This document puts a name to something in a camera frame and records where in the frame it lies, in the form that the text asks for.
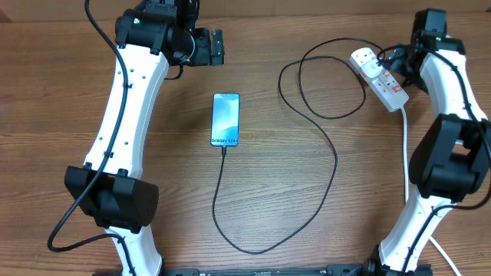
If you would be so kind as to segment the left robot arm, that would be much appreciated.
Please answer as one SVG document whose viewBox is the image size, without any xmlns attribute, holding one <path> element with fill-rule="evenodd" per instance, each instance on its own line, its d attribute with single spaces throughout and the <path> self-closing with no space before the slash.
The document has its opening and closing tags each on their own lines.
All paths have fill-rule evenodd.
<svg viewBox="0 0 491 276">
<path fill-rule="evenodd" d="M 143 1 L 116 21 L 114 80 L 101 127 L 82 167 L 67 168 L 64 184 L 74 207 L 110 238 L 123 275 L 162 275 L 150 227 L 159 189 L 144 182 L 143 148 L 160 88 L 172 66 L 221 65 L 220 30 L 199 28 L 200 3 Z"/>
</svg>

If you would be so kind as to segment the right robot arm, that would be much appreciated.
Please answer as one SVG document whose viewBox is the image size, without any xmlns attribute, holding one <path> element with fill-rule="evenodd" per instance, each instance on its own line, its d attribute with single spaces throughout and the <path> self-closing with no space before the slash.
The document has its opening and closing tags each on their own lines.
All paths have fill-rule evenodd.
<svg viewBox="0 0 491 276">
<path fill-rule="evenodd" d="M 389 47 L 380 65 L 429 94 L 435 119 L 410 158 L 412 185 L 389 235 L 375 248 L 361 275 L 430 275 L 417 262 L 433 232 L 490 170 L 490 121 L 479 108 L 466 76 L 463 42 L 447 34 L 444 10 L 418 11 L 409 44 Z"/>
</svg>

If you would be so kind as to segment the blue Galaxy S24 smartphone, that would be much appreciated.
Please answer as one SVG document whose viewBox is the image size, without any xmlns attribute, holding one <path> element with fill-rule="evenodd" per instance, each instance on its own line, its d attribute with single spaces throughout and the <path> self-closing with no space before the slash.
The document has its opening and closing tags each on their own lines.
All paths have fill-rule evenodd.
<svg viewBox="0 0 491 276">
<path fill-rule="evenodd" d="M 238 94 L 214 94 L 210 144 L 212 146 L 238 146 L 239 144 Z"/>
</svg>

